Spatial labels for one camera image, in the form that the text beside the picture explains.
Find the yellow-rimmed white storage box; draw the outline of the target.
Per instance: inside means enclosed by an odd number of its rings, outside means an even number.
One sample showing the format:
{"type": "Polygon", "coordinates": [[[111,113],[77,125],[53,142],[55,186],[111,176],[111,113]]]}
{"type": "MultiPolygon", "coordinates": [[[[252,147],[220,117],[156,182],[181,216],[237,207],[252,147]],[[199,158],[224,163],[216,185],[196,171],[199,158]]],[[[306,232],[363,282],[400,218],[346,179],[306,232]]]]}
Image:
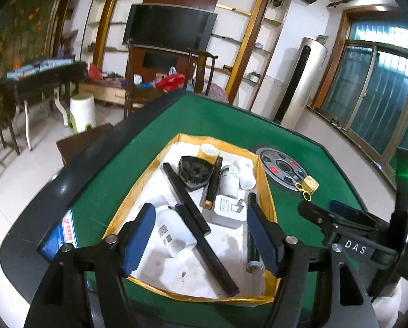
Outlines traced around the yellow-rimmed white storage box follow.
{"type": "Polygon", "coordinates": [[[258,306],[273,300],[279,281],[250,239],[250,201],[268,220],[277,219],[258,155],[180,133],[131,187],[106,233],[118,233],[152,204],[154,228],[128,281],[176,301],[258,306]]]}

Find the white bottle green label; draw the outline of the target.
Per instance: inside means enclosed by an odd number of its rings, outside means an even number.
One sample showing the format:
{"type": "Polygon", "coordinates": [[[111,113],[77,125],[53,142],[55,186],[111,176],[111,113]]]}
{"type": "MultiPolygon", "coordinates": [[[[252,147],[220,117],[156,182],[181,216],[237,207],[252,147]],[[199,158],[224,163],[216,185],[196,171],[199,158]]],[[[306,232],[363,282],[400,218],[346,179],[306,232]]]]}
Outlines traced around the white bottle green label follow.
{"type": "Polygon", "coordinates": [[[220,171],[219,192],[221,195],[237,198],[239,190],[239,170],[231,164],[224,166],[220,171]]]}

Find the red plastic bag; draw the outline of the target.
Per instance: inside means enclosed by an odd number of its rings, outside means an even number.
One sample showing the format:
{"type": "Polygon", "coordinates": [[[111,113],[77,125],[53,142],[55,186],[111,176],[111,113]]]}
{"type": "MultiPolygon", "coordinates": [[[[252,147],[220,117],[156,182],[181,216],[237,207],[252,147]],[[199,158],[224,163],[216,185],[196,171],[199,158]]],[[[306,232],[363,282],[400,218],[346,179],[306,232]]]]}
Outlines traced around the red plastic bag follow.
{"type": "Polygon", "coordinates": [[[185,83],[185,75],[181,73],[171,74],[162,78],[155,84],[155,88],[170,92],[177,88],[182,88],[185,83]]]}

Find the white plastic stool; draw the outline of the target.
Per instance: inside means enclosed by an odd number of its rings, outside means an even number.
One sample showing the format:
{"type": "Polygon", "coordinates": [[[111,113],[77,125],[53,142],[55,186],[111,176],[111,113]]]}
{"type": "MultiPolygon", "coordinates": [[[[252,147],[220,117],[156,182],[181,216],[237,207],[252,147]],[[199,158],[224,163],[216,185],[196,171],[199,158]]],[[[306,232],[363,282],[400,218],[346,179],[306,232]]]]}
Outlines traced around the white plastic stool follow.
{"type": "Polygon", "coordinates": [[[71,97],[69,125],[74,134],[96,127],[95,99],[90,93],[79,93],[71,97]]]}

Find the white tower air conditioner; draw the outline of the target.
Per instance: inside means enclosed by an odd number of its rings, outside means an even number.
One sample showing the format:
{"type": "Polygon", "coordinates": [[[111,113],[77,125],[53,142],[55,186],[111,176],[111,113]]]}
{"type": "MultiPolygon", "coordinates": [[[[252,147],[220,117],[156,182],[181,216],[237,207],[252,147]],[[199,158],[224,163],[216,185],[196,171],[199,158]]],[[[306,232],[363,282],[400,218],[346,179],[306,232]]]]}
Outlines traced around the white tower air conditioner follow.
{"type": "Polygon", "coordinates": [[[302,39],[296,64],[274,116],[276,123],[288,129],[295,128],[318,79],[326,53],[327,49],[320,42],[302,39]]]}

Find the blue card packet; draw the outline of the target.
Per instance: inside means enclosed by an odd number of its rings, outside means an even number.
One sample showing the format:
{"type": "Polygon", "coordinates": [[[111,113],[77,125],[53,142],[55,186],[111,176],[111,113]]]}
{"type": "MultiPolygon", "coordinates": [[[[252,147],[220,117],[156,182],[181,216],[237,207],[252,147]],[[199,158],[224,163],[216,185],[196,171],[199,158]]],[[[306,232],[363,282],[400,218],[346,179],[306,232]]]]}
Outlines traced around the blue card packet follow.
{"type": "Polygon", "coordinates": [[[72,244],[75,248],[79,247],[72,209],[66,212],[64,217],[48,236],[45,243],[40,246],[39,254],[48,263],[51,263],[56,253],[58,253],[64,244],[72,244]]]}

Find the round grey table centre panel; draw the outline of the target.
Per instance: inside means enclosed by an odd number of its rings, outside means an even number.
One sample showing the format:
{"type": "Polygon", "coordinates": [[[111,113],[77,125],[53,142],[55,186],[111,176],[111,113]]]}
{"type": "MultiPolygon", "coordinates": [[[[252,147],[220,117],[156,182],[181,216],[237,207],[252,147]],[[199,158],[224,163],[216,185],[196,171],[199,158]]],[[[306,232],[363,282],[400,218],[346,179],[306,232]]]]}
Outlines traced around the round grey table centre panel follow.
{"type": "Polygon", "coordinates": [[[309,172],[295,158],[275,147],[258,144],[251,148],[259,156],[270,184],[296,197],[302,197],[295,184],[300,183],[309,172]]]}

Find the white power adapter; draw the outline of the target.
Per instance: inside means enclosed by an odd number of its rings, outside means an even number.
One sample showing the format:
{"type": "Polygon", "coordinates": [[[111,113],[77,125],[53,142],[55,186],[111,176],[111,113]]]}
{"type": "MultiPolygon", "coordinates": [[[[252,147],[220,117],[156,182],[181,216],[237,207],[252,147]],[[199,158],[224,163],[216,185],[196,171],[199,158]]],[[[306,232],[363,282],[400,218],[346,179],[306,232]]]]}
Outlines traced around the white power adapter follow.
{"type": "Polygon", "coordinates": [[[217,195],[210,211],[212,223],[237,229],[247,221],[247,205],[242,198],[217,195]]]}

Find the white pill bottle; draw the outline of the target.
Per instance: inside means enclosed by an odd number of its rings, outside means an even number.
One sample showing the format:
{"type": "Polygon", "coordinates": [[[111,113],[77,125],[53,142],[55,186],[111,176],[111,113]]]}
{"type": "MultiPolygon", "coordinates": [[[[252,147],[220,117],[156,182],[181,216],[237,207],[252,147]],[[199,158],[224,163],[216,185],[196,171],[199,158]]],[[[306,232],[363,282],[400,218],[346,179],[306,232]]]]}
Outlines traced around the white pill bottle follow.
{"type": "Polygon", "coordinates": [[[238,169],[239,186],[243,190],[252,190],[257,181],[254,175],[254,167],[248,162],[236,160],[233,165],[238,169]]]}

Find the black side table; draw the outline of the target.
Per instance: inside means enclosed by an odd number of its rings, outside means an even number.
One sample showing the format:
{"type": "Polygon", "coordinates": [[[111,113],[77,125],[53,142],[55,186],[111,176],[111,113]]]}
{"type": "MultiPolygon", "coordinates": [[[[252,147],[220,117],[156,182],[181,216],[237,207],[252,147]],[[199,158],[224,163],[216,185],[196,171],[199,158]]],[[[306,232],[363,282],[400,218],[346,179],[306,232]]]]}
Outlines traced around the black side table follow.
{"type": "Polygon", "coordinates": [[[69,126],[69,115],[61,103],[61,95],[69,97],[71,85],[87,79],[87,63],[74,58],[49,58],[33,61],[28,65],[7,72],[0,78],[0,87],[5,96],[15,101],[14,123],[20,112],[25,113],[25,139],[28,149],[33,149],[30,141],[29,101],[41,97],[44,103],[53,101],[61,113],[63,125],[69,126]]]}

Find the dark wooden chair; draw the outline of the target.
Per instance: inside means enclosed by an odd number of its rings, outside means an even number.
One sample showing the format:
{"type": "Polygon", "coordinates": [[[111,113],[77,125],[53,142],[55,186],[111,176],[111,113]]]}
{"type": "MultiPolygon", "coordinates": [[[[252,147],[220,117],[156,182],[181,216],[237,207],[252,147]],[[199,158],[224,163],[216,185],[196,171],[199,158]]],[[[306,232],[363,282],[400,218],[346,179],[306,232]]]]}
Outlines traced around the dark wooden chair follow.
{"type": "Polygon", "coordinates": [[[125,74],[125,102],[124,115],[126,119],[134,109],[135,104],[146,105],[165,93],[177,88],[187,88],[190,78],[193,76],[192,66],[195,66],[196,77],[193,91],[203,93],[207,96],[210,93],[213,79],[215,63],[218,55],[213,55],[207,51],[188,48],[187,68],[185,73],[169,72],[162,74],[161,78],[155,78],[147,86],[144,83],[136,83],[136,74],[133,71],[133,39],[128,39],[128,64],[125,74]]]}

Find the black marker tan cap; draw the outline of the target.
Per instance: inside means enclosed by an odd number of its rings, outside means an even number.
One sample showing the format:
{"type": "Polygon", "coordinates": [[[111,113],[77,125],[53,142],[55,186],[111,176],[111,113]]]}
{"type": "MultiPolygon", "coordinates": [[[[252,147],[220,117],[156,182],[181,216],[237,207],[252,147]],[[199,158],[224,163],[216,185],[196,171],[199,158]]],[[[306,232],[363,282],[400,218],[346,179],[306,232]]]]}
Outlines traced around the black marker tan cap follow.
{"type": "Polygon", "coordinates": [[[207,210],[211,210],[213,207],[213,203],[215,201],[216,193],[219,187],[219,177],[220,171],[222,169],[222,162],[223,158],[218,156],[216,159],[216,163],[213,167],[213,173],[210,177],[210,181],[208,183],[208,189],[204,201],[204,208],[207,210]]]}

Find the white bottle printed label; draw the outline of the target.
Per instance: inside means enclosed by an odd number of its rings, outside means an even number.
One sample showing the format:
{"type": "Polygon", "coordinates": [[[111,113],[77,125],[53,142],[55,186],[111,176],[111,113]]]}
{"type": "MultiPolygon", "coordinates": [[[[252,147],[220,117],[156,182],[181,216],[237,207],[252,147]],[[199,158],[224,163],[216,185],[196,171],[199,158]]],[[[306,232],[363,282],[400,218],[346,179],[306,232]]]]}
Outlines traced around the white bottle printed label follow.
{"type": "Polygon", "coordinates": [[[176,210],[169,205],[156,208],[157,233],[171,257],[192,250],[197,241],[176,210]]]}

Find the black marker pen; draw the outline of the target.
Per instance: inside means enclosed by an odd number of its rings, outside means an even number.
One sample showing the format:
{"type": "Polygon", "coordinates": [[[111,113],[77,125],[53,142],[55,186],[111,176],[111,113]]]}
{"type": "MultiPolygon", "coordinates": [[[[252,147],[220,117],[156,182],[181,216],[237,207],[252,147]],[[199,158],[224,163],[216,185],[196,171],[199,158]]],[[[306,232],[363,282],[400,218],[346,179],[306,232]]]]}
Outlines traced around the black marker pen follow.
{"type": "Polygon", "coordinates": [[[183,203],[188,209],[190,215],[195,220],[196,224],[202,231],[203,235],[208,235],[211,232],[211,229],[204,219],[202,213],[199,211],[197,205],[195,205],[193,199],[190,197],[184,182],[182,179],[175,173],[173,167],[167,162],[162,164],[162,169],[164,170],[166,176],[168,177],[171,186],[174,189],[174,192],[177,194],[180,202],[183,203]]]}

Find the black flat television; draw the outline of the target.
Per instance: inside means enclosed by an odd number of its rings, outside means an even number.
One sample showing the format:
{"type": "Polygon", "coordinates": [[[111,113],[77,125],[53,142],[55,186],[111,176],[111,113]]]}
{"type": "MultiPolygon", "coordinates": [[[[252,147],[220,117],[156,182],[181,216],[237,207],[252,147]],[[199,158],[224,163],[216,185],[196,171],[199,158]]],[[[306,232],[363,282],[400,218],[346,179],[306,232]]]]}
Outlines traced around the black flat television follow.
{"type": "Polygon", "coordinates": [[[217,15],[206,10],[168,4],[131,6],[123,43],[186,52],[205,50],[217,15]]]}

